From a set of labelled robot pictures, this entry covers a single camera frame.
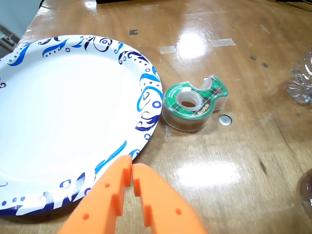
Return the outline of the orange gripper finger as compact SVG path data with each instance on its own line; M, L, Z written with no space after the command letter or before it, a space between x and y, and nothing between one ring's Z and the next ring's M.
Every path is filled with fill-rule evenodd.
M135 196L139 196L144 225L153 234L206 234L195 210L157 172L133 164Z
M60 234L114 234L131 185L132 157L120 156L104 172L60 229Z

